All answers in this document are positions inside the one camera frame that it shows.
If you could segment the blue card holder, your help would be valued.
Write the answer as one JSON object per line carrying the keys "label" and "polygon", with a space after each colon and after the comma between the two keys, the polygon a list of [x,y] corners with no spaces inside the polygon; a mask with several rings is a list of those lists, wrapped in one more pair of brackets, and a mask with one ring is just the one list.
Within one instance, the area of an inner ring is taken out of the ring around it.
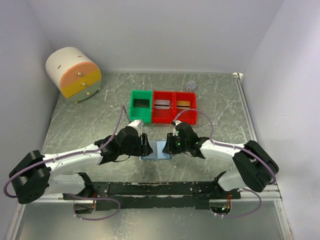
{"label": "blue card holder", "polygon": [[149,145],[152,148],[153,153],[151,153],[148,156],[141,156],[140,159],[142,161],[171,160],[173,158],[172,155],[163,153],[165,144],[166,144],[165,140],[150,141]]}

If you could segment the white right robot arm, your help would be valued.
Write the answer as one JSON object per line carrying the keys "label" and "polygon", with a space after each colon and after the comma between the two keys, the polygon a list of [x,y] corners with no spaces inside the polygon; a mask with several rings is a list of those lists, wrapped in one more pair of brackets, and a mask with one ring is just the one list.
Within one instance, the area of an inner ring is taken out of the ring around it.
{"label": "white right robot arm", "polygon": [[175,122],[173,132],[167,134],[162,152],[168,155],[188,152],[195,158],[234,163],[236,170],[220,174],[212,186],[212,193],[218,199],[240,188],[260,193],[276,181],[279,172],[279,166],[256,141],[231,144],[199,137],[187,122]]}

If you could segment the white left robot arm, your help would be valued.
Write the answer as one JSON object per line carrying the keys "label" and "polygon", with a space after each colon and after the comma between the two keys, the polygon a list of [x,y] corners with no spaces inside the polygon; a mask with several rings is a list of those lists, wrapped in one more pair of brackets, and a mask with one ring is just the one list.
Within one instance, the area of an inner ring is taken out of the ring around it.
{"label": "white left robot arm", "polygon": [[153,153],[147,134],[136,126],[122,128],[81,149],[57,154],[29,152],[11,171],[15,197],[29,204],[43,195],[73,194],[86,200],[94,196],[94,184],[84,169],[115,162],[119,156],[146,157]]}

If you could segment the red plastic bin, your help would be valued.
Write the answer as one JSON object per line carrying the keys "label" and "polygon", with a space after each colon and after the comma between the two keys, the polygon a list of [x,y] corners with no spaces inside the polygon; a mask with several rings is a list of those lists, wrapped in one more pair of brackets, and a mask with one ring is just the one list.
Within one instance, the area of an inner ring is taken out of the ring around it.
{"label": "red plastic bin", "polygon": [[197,109],[196,94],[194,92],[176,92],[175,96],[176,113],[180,114],[184,110],[188,110],[183,112],[178,117],[178,120],[181,122],[187,122],[190,125],[195,125],[197,123],[198,112],[189,109]]}
{"label": "red plastic bin", "polygon": [[174,92],[153,91],[151,122],[170,124],[174,119]]}

